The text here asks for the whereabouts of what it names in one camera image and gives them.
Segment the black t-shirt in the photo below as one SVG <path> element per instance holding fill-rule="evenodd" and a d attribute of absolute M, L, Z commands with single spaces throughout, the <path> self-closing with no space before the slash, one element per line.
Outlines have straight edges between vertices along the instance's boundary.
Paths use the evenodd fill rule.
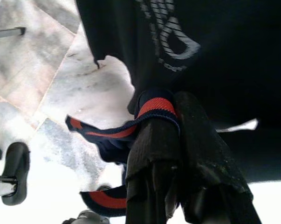
<path fill-rule="evenodd" d="M 281 0 L 77 0 L 96 60 L 123 61 L 135 94 L 193 93 L 217 128 L 281 127 Z"/>

